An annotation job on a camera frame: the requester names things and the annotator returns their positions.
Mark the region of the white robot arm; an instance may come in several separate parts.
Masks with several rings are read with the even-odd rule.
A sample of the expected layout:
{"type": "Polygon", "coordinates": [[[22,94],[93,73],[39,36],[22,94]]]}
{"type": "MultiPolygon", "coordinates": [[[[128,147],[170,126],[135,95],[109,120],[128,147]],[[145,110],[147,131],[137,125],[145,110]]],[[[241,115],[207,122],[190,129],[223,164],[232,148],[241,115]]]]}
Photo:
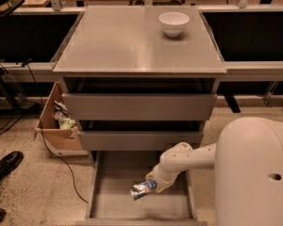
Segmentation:
{"type": "Polygon", "coordinates": [[[202,168],[215,171],[216,226],[283,226],[283,122],[234,120],[214,144],[164,152],[146,177],[160,192],[180,172],[202,168]]]}

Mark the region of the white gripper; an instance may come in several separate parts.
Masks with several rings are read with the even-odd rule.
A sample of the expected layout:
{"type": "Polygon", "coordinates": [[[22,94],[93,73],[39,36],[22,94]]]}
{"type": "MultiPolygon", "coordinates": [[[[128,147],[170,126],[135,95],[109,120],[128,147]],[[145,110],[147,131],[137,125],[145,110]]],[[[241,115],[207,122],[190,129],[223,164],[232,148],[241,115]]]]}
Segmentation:
{"type": "Polygon", "coordinates": [[[175,179],[179,175],[178,172],[169,172],[160,164],[154,166],[153,170],[145,176],[146,180],[152,180],[157,182],[156,193],[161,193],[166,188],[172,186],[175,182],[175,179]]]}

